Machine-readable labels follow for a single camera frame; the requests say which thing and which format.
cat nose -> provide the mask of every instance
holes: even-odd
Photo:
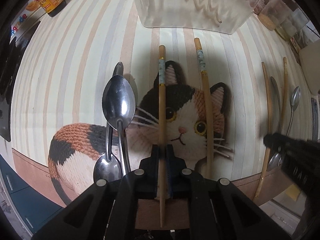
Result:
[[[186,132],[187,132],[187,129],[180,126],[180,127],[178,128],[178,131],[179,131],[179,133],[186,133]]]

brown lid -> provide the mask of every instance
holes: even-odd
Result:
[[[281,0],[284,2],[292,11],[295,11],[298,8],[298,5],[293,0]]]

yellow cat eye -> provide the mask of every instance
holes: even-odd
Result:
[[[207,124],[203,121],[198,121],[195,123],[195,133],[204,136],[207,132]]]
[[[165,118],[167,122],[172,122],[176,120],[176,117],[177,113],[171,107],[167,107],[165,109]]]

knitted cat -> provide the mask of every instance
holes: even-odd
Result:
[[[210,92],[214,141],[219,146],[224,134],[227,88],[224,83],[218,83],[210,88]],[[183,71],[174,61],[166,62],[166,119],[168,144],[173,145],[175,155],[183,158],[188,168],[194,169],[196,163],[206,157],[204,95],[201,90],[185,83]],[[139,167],[141,159],[150,156],[152,145],[158,143],[157,122],[158,76],[126,129],[132,170]],[[65,204],[70,203],[70,199],[60,182],[63,181],[78,195],[86,190],[93,183],[95,162],[105,152],[105,137],[106,127],[87,123],[66,125],[54,135],[48,167],[52,183]],[[116,132],[112,145],[112,151],[118,157]]]

cabinet handle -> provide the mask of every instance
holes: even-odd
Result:
[[[10,179],[9,179],[9,176],[8,176],[8,174],[7,174],[7,180],[8,180],[8,183],[9,183],[9,187],[10,187],[11,191],[13,191],[13,188],[12,188],[12,185],[11,185],[11,182],[10,182]]]
[[[31,228],[33,228],[33,225],[30,223],[30,221],[28,220],[28,218],[27,217],[25,217],[26,218],[26,221],[29,223],[29,225],[31,226]]]

